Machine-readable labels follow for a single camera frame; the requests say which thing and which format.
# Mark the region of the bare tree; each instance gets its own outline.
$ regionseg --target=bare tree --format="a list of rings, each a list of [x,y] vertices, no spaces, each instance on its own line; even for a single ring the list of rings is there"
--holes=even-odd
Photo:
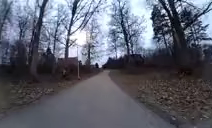
[[[86,58],[86,65],[91,65],[100,54],[100,26],[95,18],[92,18],[86,27],[87,43],[83,46],[82,54]]]
[[[35,25],[34,41],[32,42],[32,43],[34,43],[34,47],[33,47],[33,56],[32,56],[30,72],[36,80],[37,80],[39,40],[40,40],[41,28],[42,28],[42,24],[43,24],[45,7],[46,7],[47,3],[48,3],[48,0],[43,0],[42,5],[40,6],[39,17],[38,17],[37,23]]]
[[[68,22],[65,23],[67,29],[65,58],[68,58],[69,47],[73,45],[70,40],[71,35],[78,30],[83,30],[91,17],[99,11],[104,0],[67,0],[69,9]]]
[[[6,21],[9,19],[9,14],[11,12],[13,2],[8,0],[2,0],[0,4],[0,44],[1,44],[1,38],[3,33],[4,25],[6,24]]]
[[[126,0],[113,1],[110,21],[111,28],[117,34],[122,34],[123,46],[125,46],[128,57],[130,54],[134,54],[135,43],[138,43],[142,30],[144,30],[142,18],[131,13],[129,4]]]
[[[24,40],[26,32],[30,27],[30,18],[24,7],[18,6],[16,20],[19,28],[19,40]]]
[[[115,58],[118,59],[118,51],[119,51],[119,48],[121,47],[119,45],[119,40],[121,39],[119,37],[119,34],[116,32],[115,29],[110,29],[109,30],[109,43],[108,43],[108,51],[110,53],[113,53],[115,54]]]

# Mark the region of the tree trunk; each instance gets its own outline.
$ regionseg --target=tree trunk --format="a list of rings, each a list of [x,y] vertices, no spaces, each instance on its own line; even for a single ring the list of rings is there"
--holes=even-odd
[[[35,34],[34,34],[34,47],[33,47],[33,56],[32,56],[32,62],[30,67],[30,73],[34,77],[34,80],[38,80],[37,76],[37,64],[38,64],[38,48],[39,48],[39,41],[40,41],[40,34],[41,34],[41,28],[43,24],[43,17],[45,12],[45,7],[48,3],[48,0],[43,0],[41,8],[40,8],[40,14],[38,17],[37,25],[35,27]]]
[[[185,32],[181,25],[179,14],[176,10],[174,0],[168,0],[169,7],[171,9],[173,17],[170,18],[172,27],[174,28],[174,38],[176,40],[178,51],[177,58],[180,68],[191,67],[191,57],[188,50],[187,40],[185,38]]]
[[[2,31],[3,31],[3,26],[4,26],[4,24],[5,24],[5,21],[6,21],[6,19],[7,19],[7,16],[8,16],[8,14],[9,14],[9,12],[10,12],[10,8],[11,8],[11,5],[13,4],[13,2],[11,1],[10,3],[9,3],[9,6],[6,8],[6,12],[4,13],[4,15],[3,15],[3,19],[2,19],[2,22],[1,22],[1,24],[0,24],[0,44],[1,44],[1,37],[2,37]]]

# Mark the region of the asphalt road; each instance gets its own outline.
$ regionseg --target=asphalt road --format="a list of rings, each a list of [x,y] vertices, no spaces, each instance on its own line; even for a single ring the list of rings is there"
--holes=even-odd
[[[109,78],[108,71],[20,110],[0,128],[174,128],[136,103]]]

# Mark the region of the street lamp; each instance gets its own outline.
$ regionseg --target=street lamp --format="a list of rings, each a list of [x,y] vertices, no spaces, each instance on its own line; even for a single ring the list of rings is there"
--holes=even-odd
[[[77,45],[77,78],[80,80],[80,62],[79,62],[79,45]]]

